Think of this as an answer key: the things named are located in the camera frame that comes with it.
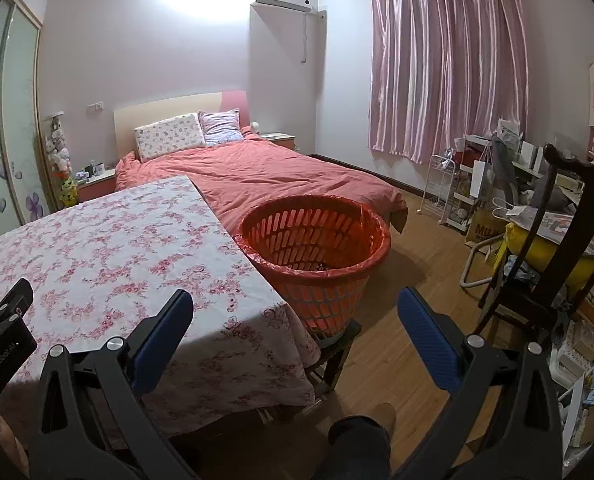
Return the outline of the left hand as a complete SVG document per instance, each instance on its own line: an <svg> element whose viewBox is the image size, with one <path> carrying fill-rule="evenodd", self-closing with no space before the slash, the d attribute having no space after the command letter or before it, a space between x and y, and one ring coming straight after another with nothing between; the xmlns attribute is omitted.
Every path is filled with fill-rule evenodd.
<svg viewBox="0 0 594 480"><path fill-rule="evenodd" d="M12 428L0 415L0 447L6 456L16 465L16 467L27 477L29 474L29 461L26 451L19 440L12 432Z"/></svg>

